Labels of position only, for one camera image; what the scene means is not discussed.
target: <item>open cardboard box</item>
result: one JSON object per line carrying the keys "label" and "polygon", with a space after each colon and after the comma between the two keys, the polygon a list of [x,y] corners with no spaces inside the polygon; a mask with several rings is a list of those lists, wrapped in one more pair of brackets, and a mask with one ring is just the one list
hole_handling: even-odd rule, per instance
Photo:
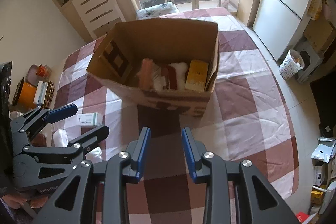
{"label": "open cardboard box", "polygon": [[[201,117],[218,72],[217,23],[147,19],[116,23],[94,52],[87,71],[122,98],[153,108]],[[141,90],[137,73],[144,58],[157,64],[198,59],[209,63],[206,91]]]}

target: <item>yellow box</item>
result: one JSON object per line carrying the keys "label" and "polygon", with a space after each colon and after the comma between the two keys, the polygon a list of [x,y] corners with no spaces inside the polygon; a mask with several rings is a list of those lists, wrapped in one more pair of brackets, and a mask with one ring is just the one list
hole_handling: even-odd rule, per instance
{"label": "yellow box", "polygon": [[[325,189],[326,185],[321,185],[320,188]],[[321,205],[322,201],[323,201],[323,192],[319,191],[319,190],[312,190],[310,193],[310,202],[317,204],[317,205]]]}
{"label": "yellow box", "polygon": [[208,75],[207,62],[201,60],[191,60],[187,81],[185,82],[186,90],[204,91]]}

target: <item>checkered bedsheet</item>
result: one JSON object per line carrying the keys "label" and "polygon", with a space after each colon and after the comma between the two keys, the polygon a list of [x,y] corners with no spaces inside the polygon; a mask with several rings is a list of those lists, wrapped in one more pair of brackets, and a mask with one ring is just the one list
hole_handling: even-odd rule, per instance
{"label": "checkered bedsheet", "polygon": [[[193,184],[188,175],[181,145],[181,129],[186,126],[223,159],[250,159],[283,198],[289,197],[298,187],[299,174],[293,125],[278,83],[252,39],[224,8],[163,17],[218,23],[219,72],[202,118],[136,105],[89,76],[86,67],[102,38],[67,58],[55,102],[55,107],[74,103],[78,113],[104,114],[110,128],[110,135],[100,143],[105,160],[136,140],[143,126],[151,128],[144,178],[127,185],[130,223],[202,223],[205,185]],[[53,132],[59,128],[67,130],[69,139],[86,131],[76,126],[76,117],[53,124]],[[231,214],[234,223],[234,199]],[[99,202],[97,223],[100,219]]]}

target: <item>cardboard box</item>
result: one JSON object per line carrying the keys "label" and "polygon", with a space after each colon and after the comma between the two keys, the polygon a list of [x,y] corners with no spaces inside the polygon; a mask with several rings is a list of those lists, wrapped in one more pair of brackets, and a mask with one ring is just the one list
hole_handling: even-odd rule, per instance
{"label": "cardboard box", "polygon": [[335,27],[325,19],[323,14],[317,20],[310,20],[303,34],[316,53],[325,52],[336,38]]}
{"label": "cardboard box", "polygon": [[[325,189],[326,185],[321,185],[320,188]],[[323,201],[323,192],[313,189],[310,193],[310,202],[313,204],[321,205]]]}
{"label": "cardboard box", "polygon": [[320,186],[324,182],[325,177],[325,164],[319,161],[316,166],[314,166],[314,181],[313,185]]}
{"label": "cardboard box", "polygon": [[[201,117],[218,72],[217,23],[190,19],[147,19],[116,23],[100,43],[87,71],[122,98],[153,108]],[[138,77],[144,58],[157,64],[198,59],[209,64],[206,89],[141,90]]]}
{"label": "cardboard box", "polygon": [[97,127],[103,124],[103,115],[98,112],[77,114],[77,124],[82,127]]}

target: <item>trash can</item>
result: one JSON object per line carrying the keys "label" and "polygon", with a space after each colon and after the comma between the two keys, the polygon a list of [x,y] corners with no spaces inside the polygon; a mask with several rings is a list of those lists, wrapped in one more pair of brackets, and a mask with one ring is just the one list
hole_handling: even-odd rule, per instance
{"label": "trash can", "polygon": [[296,50],[289,50],[286,58],[281,63],[279,72],[284,79],[291,78],[305,66],[301,55]]}

